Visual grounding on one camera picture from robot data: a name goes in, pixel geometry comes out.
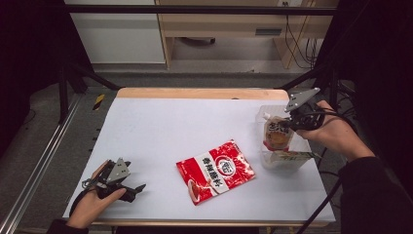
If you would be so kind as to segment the spouted sauce pouch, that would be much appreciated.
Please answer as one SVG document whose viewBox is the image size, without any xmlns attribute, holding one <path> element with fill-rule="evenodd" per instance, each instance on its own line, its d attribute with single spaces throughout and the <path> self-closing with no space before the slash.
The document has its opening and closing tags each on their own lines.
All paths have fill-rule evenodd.
<svg viewBox="0 0 413 234">
<path fill-rule="evenodd" d="M 284 118 L 265 112 L 263 119 L 265 120 L 263 144 L 270 151 L 287 151 L 293 137 L 293 131 L 285 132 L 282 129 L 280 121 Z"/>
</svg>

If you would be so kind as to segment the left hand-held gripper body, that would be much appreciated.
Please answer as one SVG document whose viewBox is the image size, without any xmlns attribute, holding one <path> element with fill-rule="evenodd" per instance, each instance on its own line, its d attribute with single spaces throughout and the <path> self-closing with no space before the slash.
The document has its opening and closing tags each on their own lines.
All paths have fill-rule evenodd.
<svg viewBox="0 0 413 234">
<path fill-rule="evenodd" d="M 116 162 L 109 160 L 97 173 L 97 176 L 93 179 L 93 187 L 99 199 L 106 198 L 121 188 L 125 188 L 126 192 L 132 192 L 131 188 L 122 184 L 122 181 L 131 174 L 129 164 L 130 162 L 125 162 L 122 158 L 119 158 Z"/>
</svg>

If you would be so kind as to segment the green and white sauce packet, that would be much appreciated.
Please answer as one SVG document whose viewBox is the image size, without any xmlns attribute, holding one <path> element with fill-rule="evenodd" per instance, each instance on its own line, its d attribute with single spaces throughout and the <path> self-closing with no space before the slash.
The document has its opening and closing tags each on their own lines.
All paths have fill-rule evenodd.
<svg viewBox="0 0 413 234">
<path fill-rule="evenodd" d="M 314 152 L 273 151 L 263 155 L 262 165 L 268 170 L 298 170 L 313 158 L 319 158 L 319 155 Z"/>
</svg>

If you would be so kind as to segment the aluminium rail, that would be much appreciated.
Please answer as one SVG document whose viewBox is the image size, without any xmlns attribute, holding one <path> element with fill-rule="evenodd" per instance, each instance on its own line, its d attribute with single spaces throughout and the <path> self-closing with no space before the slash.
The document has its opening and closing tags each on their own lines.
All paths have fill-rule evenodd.
<svg viewBox="0 0 413 234">
<path fill-rule="evenodd" d="M 51 139 L 49 140 L 45 150 L 43 151 L 36 167 L 32 171 L 29 179 L 26 181 L 22 191 L 16 199 L 11 210 L 0 223 L 0 234 L 14 234 L 21 218 L 23 217 L 34 193 L 36 192 L 41 179 L 43 178 L 50 162 L 54 158 L 56 151 L 79 107 L 82 100 L 82 95 L 74 95 L 66 117 L 57 125 Z"/>
</svg>

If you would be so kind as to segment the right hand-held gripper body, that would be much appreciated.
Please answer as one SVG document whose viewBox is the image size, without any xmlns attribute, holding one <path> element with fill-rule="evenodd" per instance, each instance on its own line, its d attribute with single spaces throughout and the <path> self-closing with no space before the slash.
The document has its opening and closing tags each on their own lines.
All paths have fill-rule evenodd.
<svg viewBox="0 0 413 234">
<path fill-rule="evenodd" d="M 313 131 L 324 121 L 324 111 L 318 106 L 320 88 L 303 91 L 289 96 L 285 112 L 289 114 L 291 130 Z"/>
</svg>

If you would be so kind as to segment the light wooden desk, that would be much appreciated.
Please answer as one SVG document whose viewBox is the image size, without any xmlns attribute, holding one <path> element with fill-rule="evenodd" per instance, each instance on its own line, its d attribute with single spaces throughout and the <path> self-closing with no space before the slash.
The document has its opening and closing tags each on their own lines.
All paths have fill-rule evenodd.
<svg viewBox="0 0 413 234">
<path fill-rule="evenodd" d="M 155 0 L 158 6 L 248 6 L 334 8 L 339 0 Z M 304 38 L 325 37 L 331 16 L 160 14 L 162 35 L 178 37 L 267 37 L 274 41 L 282 65 L 299 58 Z"/>
</svg>

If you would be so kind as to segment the person's left hand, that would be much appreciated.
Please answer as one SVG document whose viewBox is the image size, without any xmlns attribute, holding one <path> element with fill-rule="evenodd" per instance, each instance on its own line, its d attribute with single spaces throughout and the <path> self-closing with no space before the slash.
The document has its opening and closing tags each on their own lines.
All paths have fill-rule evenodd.
<svg viewBox="0 0 413 234">
<path fill-rule="evenodd" d="M 66 225 L 78 229 L 88 228 L 112 203 L 125 193 L 126 189 L 120 188 L 104 199 L 100 199 L 95 187 L 91 187 L 78 202 Z"/>
</svg>

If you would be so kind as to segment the person's right hand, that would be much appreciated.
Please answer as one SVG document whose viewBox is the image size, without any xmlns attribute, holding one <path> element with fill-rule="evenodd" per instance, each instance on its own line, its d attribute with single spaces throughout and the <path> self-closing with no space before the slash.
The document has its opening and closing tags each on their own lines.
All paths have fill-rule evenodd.
<svg viewBox="0 0 413 234">
<path fill-rule="evenodd" d="M 358 137 L 353 128 L 337 116 L 326 115 L 323 125 L 317 130 L 298 130 L 297 134 L 343 155 L 348 162 L 364 157 L 374 157 L 372 150 Z"/>
</svg>

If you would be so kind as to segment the clear plastic container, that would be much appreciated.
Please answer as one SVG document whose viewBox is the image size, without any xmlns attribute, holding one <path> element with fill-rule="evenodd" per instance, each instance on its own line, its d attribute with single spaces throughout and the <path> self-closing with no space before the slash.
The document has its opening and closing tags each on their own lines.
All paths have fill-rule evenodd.
<svg viewBox="0 0 413 234">
<path fill-rule="evenodd" d="M 308 141 L 287 126 L 288 120 L 282 105 L 262 105 L 256 114 L 261 164 L 267 170 L 297 171 L 314 158 Z"/>
</svg>

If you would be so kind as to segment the black curtain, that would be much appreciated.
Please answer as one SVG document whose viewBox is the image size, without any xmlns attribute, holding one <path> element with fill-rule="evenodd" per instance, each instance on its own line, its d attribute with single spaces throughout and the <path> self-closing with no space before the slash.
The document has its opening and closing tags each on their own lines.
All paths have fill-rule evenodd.
<svg viewBox="0 0 413 234">
<path fill-rule="evenodd" d="M 335 67 L 356 85 L 362 126 L 413 198 L 413 0 L 339 0 L 319 61 L 347 27 Z"/>
<path fill-rule="evenodd" d="M 64 0 L 0 0 L 0 157 L 30 108 L 32 94 L 58 82 L 65 73 L 75 90 L 87 89 L 80 72 L 92 65 L 67 12 L 51 11 Z"/>
</svg>

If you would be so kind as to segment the red and white seasoning packet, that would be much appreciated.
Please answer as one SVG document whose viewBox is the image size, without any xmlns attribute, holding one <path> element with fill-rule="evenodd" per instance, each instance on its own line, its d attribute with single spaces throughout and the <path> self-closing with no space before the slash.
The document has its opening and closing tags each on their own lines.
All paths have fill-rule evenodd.
<svg viewBox="0 0 413 234">
<path fill-rule="evenodd" d="M 255 171 L 232 139 L 177 162 L 176 167 L 195 206 L 255 178 Z"/>
</svg>

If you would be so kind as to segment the black horizontal frame bar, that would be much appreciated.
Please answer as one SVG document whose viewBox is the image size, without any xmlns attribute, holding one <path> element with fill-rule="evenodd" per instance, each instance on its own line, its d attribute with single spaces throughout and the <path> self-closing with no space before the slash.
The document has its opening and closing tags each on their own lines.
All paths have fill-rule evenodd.
<svg viewBox="0 0 413 234">
<path fill-rule="evenodd" d="M 334 16 L 336 8 L 248 6 L 65 5 L 68 13 Z"/>
</svg>

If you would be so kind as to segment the black metal stand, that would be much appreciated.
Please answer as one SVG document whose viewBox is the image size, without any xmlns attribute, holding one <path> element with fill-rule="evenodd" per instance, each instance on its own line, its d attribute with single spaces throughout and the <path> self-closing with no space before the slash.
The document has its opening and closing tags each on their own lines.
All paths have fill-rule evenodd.
<svg viewBox="0 0 413 234">
<path fill-rule="evenodd" d="M 298 78 L 277 87 L 277 90 L 289 91 L 297 85 L 306 80 L 315 79 L 313 88 L 320 88 L 323 92 L 328 89 L 328 101 L 334 110 L 338 108 L 337 94 L 338 94 L 338 73 L 332 65 L 323 63 L 310 71 L 300 75 Z"/>
<path fill-rule="evenodd" d="M 88 86 L 84 81 L 84 77 L 91 78 L 104 87 L 119 91 L 121 86 L 118 86 L 103 77 L 97 75 L 94 71 L 87 69 L 77 63 L 67 63 L 63 65 L 58 73 L 58 90 L 59 90 L 59 106 L 60 116 L 59 123 L 62 124 L 69 115 L 69 102 L 67 85 L 70 85 L 76 94 L 83 94 Z"/>
</svg>

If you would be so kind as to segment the white cabinet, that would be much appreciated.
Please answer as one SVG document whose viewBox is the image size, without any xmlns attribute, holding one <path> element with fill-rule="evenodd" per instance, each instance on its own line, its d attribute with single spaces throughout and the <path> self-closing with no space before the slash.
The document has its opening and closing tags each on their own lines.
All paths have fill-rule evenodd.
<svg viewBox="0 0 413 234">
<path fill-rule="evenodd" d="M 156 14 L 72 14 L 93 64 L 164 63 Z"/>
</svg>

